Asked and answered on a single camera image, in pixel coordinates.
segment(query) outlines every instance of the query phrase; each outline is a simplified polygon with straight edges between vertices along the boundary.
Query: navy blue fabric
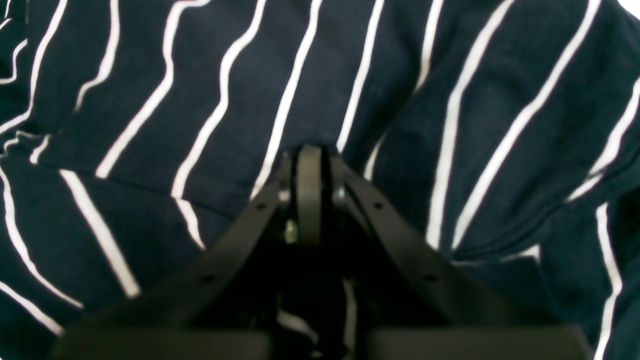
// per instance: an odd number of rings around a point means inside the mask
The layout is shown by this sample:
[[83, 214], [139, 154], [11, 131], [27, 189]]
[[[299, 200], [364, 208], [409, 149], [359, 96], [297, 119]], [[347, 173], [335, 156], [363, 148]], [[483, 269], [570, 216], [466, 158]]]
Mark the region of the navy blue fabric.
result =
[[[514, 300], [581, 326], [597, 360], [640, 357], [640, 20], [616, 0], [444, 0], [439, 13], [432, 0], [322, 0], [278, 139], [276, 114], [319, 0], [267, 0], [254, 38], [226, 74], [222, 59], [261, 1], [0, 0], [10, 19], [0, 30], [0, 79], [11, 76], [14, 49], [28, 41], [17, 79], [0, 84], [0, 142], [8, 148], [0, 158], [0, 290], [13, 291], [0, 291], [1, 359], [42, 359], [56, 339], [46, 324], [66, 327], [135, 296], [211, 246], [259, 188], [259, 174], [269, 173], [270, 143], [277, 165], [289, 147], [334, 147], [341, 134], [347, 163], [371, 176], [425, 241], [442, 149], [452, 145], [438, 251]], [[119, 38], [106, 54], [113, 3]], [[183, 5], [175, 36], [165, 39], [168, 17]], [[486, 33], [501, 6], [504, 18]], [[481, 174], [583, 25], [584, 39], [454, 244]], [[486, 49], [461, 95], [454, 143], [445, 143], [452, 92], [481, 40]], [[75, 110], [106, 55], [113, 66]], [[170, 75], [113, 168], [97, 174]], [[178, 169], [227, 76], [226, 112], [178, 196]], [[590, 173], [598, 159], [605, 166]], [[570, 199], [588, 180], [593, 187]], [[104, 227], [88, 217], [93, 210]]]

